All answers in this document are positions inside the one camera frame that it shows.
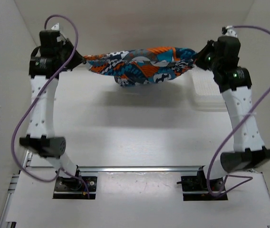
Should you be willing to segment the colourful patterned shorts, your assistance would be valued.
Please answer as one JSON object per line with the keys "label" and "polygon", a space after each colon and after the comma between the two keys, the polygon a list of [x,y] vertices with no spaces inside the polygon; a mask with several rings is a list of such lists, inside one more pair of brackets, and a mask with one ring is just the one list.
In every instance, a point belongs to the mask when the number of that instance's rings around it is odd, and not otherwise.
{"label": "colourful patterned shorts", "polygon": [[121,87],[174,80],[195,67],[197,52],[182,47],[154,47],[86,55],[90,72],[112,76]]}

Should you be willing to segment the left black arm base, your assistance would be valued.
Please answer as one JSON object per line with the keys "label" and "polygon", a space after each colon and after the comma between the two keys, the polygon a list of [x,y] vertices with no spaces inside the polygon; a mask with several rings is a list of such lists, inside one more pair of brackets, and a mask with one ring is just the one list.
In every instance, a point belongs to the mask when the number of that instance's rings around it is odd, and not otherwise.
{"label": "left black arm base", "polygon": [[97,176],[82,176],[84,184],[75,178],[58,177],[55,182],[53,199],[60,200],[94,200],[96,198]]}

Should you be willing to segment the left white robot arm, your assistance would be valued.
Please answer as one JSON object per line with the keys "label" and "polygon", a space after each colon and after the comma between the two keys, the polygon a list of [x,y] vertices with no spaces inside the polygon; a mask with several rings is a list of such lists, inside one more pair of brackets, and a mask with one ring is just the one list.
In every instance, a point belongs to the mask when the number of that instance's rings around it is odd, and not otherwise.
{"label": "left white robot arm", "polygon": [[67,186],[78,190],[83,179],[65,152],[66,139],[55,134],[53,113],[60,72],[78,66],[83,58],[59,30],[43,30],[39,38],[40,46],[32,52],[29,62],[32,99],[29,126],[19,143],[60,170],[59,175],[67,178]]}

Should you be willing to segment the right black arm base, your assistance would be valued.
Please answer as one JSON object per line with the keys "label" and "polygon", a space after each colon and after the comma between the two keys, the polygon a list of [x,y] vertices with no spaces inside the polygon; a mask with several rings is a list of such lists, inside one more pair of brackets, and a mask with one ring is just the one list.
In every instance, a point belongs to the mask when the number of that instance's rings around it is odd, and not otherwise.
{"label": "right black arm base", "polygon": [[225,201],[228,196],[214,197],[207,187],[201,185],[196,176],[181,176],[181,180],[176,183],[182,187],[183,201]]}

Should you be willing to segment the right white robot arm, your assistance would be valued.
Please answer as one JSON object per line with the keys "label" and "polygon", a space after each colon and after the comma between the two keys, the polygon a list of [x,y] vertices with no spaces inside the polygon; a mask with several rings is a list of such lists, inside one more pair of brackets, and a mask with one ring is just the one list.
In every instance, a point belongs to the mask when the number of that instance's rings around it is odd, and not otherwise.
{"label": "right white robot arm", "polygon": [[216,41],[209,40],[196,58],[199,68],[213,73],[231,121],[229,137],[233,137],[232,152],[222,152],[219,159],[212,158],[209,165],[201,168],[196,184],[202,190],[209,189],[216,179],[258,168],[270,160],[270,149],[262,140],[252,110],[250,74],[238,65],[240,48],[238,38],[221,36]]}

